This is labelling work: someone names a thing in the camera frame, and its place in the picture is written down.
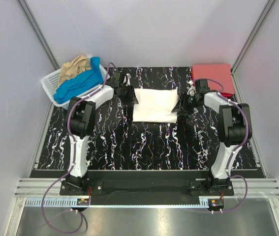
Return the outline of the white Coca-Cola t-shirt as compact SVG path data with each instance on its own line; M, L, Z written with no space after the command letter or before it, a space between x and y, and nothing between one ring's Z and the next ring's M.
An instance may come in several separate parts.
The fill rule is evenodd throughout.
M133 107L133 122L176 123L172 112L178 101L178 90L136 88L138 104Z

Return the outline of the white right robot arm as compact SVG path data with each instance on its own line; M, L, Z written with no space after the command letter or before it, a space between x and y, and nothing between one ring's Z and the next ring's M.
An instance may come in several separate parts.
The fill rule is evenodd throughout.
M216 160L211 167L211 178L205 189L211 195L223 189L220 180L230 178L231 168L242 146L252 137L250 108L246 103L234 102L222 95L223 85L213 79L190 81L188 92L182 93L172 112L190 115L194 108L206 106L218 115L217 135L220 141Z

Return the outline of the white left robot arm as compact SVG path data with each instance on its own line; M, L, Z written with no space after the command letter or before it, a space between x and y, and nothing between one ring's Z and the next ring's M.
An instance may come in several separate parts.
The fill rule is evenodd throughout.
M105 84L96 86L88 94L70 99L66 114L66 127L70 138L69 176L75 177L71 189L78 195L84 194L88 183L82 179L88 170L86 152L88 140L95 126L96 110L103 103L118 97L124 105L138 104L133 85L130 84L131 75L114 71L106 79Z

